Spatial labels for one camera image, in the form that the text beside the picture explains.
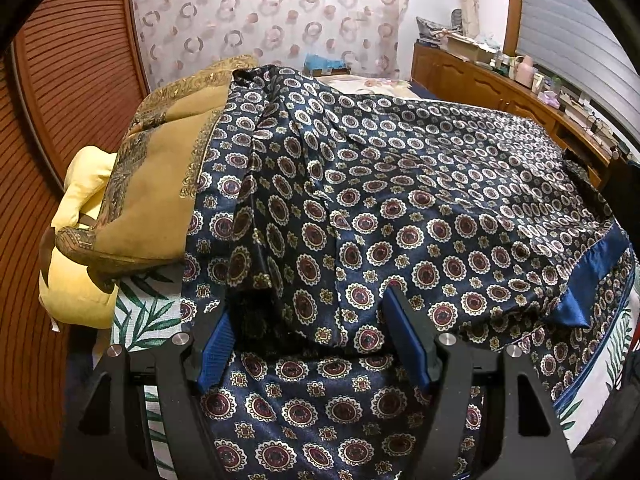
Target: pillowcase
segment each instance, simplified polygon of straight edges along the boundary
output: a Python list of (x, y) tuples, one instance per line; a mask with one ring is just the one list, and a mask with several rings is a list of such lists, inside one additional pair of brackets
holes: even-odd
[(65, 195), (51, 220), (56, 231), (78, 223), (82, 206), (107, 185), (116, 155), (95, 146), (85, 146), (76, 153), (66, 169)]
[[(103, 193), (104, 188), (79, 209), (79, 222), (75, 227), (81, 229), (82, 224), (93, 223), (92, 219), (100, 211)], [(111, 283), (110, 288), (100, 290), (92, 283), (86, 267), (65, 258), (54, 247), (55, 238), (50, 239), (52, 232), (53, 227), (50, 227), (40, 242), (40, 304), (57, 322), (110, 328), (118, 287)]]
[(183, 259), (202, 158), (233, 70), (256, 66), (253, 56), (225, 59), (148, 95), (118, 150), (95, 226), (60, 229), (60, 252), (87, 266), (94, 282)]

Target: leaf print sheet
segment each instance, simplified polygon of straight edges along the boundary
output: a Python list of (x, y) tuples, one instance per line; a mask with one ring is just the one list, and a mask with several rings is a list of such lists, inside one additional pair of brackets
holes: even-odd
[(613, 325), (606, 346), (588, 372), (587, 378), (576, 390), (573, 399), (563, 403), (563, 408), (558, 412), (564, 437), (571, 451), (589, 431), (612, 389), (620, 387), (622, 368), (640, 312), (640, 296), (636, 292), (640, 283), (638, 270), (636, 267), (634, 288)]
[[(183, 268), (183, 264), (174, 264), (120, 280), (112, 342), (135, 352), (161, 345), (180, 331)], [(145, 386), (145, 403), (158, 474), (166, 480), (177, 480), (166, 443), (156, 386)]]

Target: black gripper frame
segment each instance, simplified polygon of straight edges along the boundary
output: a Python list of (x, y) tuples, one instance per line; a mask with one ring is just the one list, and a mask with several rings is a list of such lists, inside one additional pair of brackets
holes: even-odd
[[(432, 409), (402, 480), (451, 478), (460, 454), (473, 384), (485, 386), (486, 394), (482, 434), (477, 439), (470, 479), (575, 480), (560, 423), (530, 358), (517, 346), (492, 352), (475, 348), (459, 337), (452, 339), (451, 334), (443, 336), (424, 312), (413, 310), (400, 288), (391, 289), (387, 293), (395, 295), (396, 306), (400, 304), (425, 349), (427, 361), (433, 365), (441, 360), (444, 364)], [(391, 303), (383, 300), (383, 309)]]
[(112, 345), (68, 414), (52, 480), (159, 480), (144, 385), (158, 386), (166, 442), (179, 480), (226, 477), (195, 398), (202, 350), (223, 314), (203, 314), (191, 332), (127, 352)]

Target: blue satin trim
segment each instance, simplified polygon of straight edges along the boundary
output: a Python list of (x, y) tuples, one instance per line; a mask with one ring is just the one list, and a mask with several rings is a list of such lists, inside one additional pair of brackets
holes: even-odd
[(565, 326), (588, 328), (596, 288), (628, 247), (629, 240), (614, 223), (609, 232), (581, 256), (569, 276), (564, 296), (547, 319)]
[(616, 313), (614, 314), (613, 321), (609, 325), (609, 329), (607, 330), (607, 333), (604, 335), (604, 337), (598, 344), (596, 351), (594, 352), (593, 356), (591, 356), (591, 359), (589, 359), (589, 362), (587, 363), (587, 365), (582, 369), (580, 374), (576, 378), (574, 378), (574, 382), (571, 383), (571, 385), (564, 392), (562, 392), (562, 395), (560, 395), (560, 397), (556, 399), (556, 402), (554, 402), (554, 410), (556, 410), (556, 414), (558, 416), (562, 412), (564, 412), (564, 410), (567, 409), (567, 407), (572, 402), (574, 402), (575, 396), (578, 394), (578, 392), (582, 388), (584, 381), (587, 380), (587, 377), (589, 377), (589, 374), (591, 373), (591, 370), (593, 369), (596, 362), (598, 361), (600, 354), (602, 353), (605, 346), (609, 342), (611, 333), (613, 332), (613, 329), (616, 327), (616, 323), (620, 318), (620, 314), (622, 313), (622, 310), (629, 303), (629, 295), (631, 294), (631, 288), (634, 286), (635, 281), (636, 281), (636, 258), (633, 257), (631, 272), (629, 273), (629, 276), (626, 279), (625, 287), (622, 290), (622, 295), (620, 295), (620, 301), (618, 302)]

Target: bottle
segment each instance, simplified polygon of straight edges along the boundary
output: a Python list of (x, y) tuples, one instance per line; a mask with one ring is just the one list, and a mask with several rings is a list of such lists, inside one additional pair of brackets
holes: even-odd
[(518, 69), (516, 70), (516, 81), (527, 88), (531, 88), (533, 75), (536, 72), (537, 70), (533, 68), (533, 59), (531, 56), (525, 56), (518, 64)]
[(502, 66), (502, 52), (500, 50), (494, 54), (492, 61), (494, 62), (494, 70), (500, 70)]
[(551, 78), (551, 88), (550, 90), (558, 95), (560, 93), (560, 88), (562, 87), (562, 80), (557, 76), (553, 76)]
[(538, 95), (542, 90), (542, 85), (544, 83), (544, 80), (545, 80), (544, 74), (537, 73), (535, 76), (533, 76), (533, 85), (531, 86), (531, 91), (535, 95)]
[(516, 72), (518, 71), (518, 65), (522, 60), (522, 56), (513, 56), (509, 61), (509, 79), (516, 79)]

